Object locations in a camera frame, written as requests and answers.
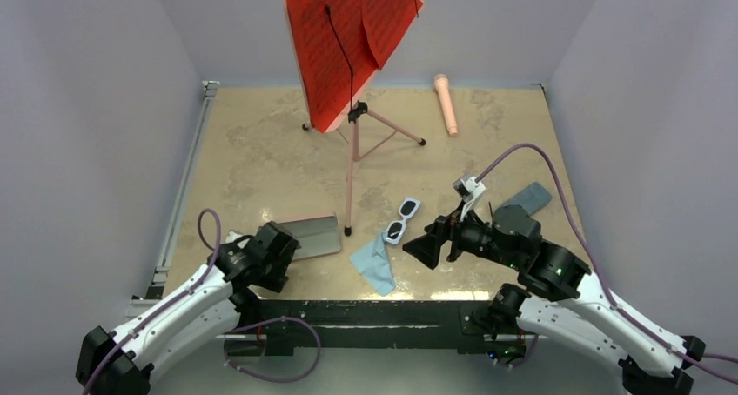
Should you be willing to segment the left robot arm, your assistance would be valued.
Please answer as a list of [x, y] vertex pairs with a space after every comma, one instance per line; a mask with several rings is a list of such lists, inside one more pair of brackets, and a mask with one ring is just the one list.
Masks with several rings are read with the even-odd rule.
[[176, 363], [217, 335], [254, 330], [258, 286], [281, 292], [299, 241], [268, 222], [218, 247], [172, 294], [111, 331], [98, 326], [81, 346], [75, 378], [86, 394], [147, 394]]

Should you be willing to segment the light blue cleaning cloth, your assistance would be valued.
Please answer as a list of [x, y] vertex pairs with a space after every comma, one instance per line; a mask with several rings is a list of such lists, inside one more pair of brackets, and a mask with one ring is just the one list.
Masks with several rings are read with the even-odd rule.
[[381, 296], [390, 294], [396, 287], [390, 258], [386, 250], [386, 236], [382, 231], [371, 242], [356, 250], [350, 261], [359, 275]]

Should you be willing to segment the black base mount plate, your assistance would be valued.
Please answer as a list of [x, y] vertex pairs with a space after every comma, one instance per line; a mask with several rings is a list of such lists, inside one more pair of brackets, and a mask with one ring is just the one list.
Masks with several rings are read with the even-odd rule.
[[532, 337], [512, 320], [494, 323], [487, 301], [263, 300], [237, 313], [225, 347], [236, 356], [317, 347], [516, 356]]

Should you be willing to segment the pink toy microphone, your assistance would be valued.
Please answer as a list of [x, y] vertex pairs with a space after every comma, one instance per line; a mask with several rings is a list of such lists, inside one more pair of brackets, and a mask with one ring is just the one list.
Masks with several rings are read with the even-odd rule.
[[440, 107], [445, 120], [447, 133], [450, 137], [458, 136], [458, 124], [453, 109], [449, 81], [445, 74], [438, 74], [434, 78], [434, 88], [439, 97]]

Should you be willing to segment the blue glasses case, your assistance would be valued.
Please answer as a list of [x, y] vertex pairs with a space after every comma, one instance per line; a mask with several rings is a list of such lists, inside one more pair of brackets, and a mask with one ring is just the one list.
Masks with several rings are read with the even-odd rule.
[[551, 193], [539, 182], [532, 182], [514, 196], [500, 204], [500, 207], [517, 205], [532, 216], [552, 201]]

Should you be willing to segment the white frame sunglasses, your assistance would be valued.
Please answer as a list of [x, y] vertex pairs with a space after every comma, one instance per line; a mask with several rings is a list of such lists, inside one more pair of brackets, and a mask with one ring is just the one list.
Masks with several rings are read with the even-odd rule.
[[406, 197], [398, 209], [399, 220], [392, 221], [386, 228], [384, 240], [388, 244], [398, 244], [405, 234], [407, 222], [419, 210], [421, 202], [413, 197]]

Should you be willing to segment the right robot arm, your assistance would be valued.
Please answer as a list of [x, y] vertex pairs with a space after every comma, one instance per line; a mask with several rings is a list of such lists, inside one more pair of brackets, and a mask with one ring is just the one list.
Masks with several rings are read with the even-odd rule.
[[434, 269], [441, 248], [451, 245], [452, 262], [462, 253], [516, 271], [489, 305], [464, 312], [464, 324], [491, 338], [513, 328], [543, 335], [593, 355], [621, 370], [628, 394], [689, 394], [687, 369], [705, 344], [695, 336], [667, 331], [641, 314], [633, 325], [619, 297], [606, 295], [600, 277], [570, 250], [542, 237], [540, 223], [518, 205], [497, 209], [489, 223], [474, 212], [439, 216], [424, 235], [403, 244], [404, 252]]

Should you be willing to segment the aluminium frame rail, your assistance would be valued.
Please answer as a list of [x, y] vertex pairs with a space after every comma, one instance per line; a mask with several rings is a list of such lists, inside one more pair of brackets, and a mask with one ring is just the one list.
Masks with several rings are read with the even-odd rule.
[[186, 210], [186, 200], [191, 188], [192, 173], [196, 169], [202, 139], [206, 133], [207, 124], [211, 114], [212, 106], [221, 83], [214, 80], [205, 80], [203, 85], [203, 97], [200, 111], [195, 119], [195, 127], [191, 144], [186, 154], [184, 167], [179, 180], [178, 189], [172, 205], [164, 237], [162, 239], [158, 259], [154, 266], [152, 279], [142, 297], [134, 295], [129, 303], [126, 319], [137, 318], [143, 311], [156, 304], [164, 295], [168, 273], [171, 269], [178, 235], [182, 224], [182, 214]]

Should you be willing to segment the pink glasses case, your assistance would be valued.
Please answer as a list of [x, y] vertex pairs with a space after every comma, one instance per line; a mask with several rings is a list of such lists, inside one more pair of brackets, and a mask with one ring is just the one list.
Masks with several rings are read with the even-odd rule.
[[341, 252], [338, 217], [335, 212], [325, 212], [276, 221], [298, 242], [292, 261], [330, 256]]

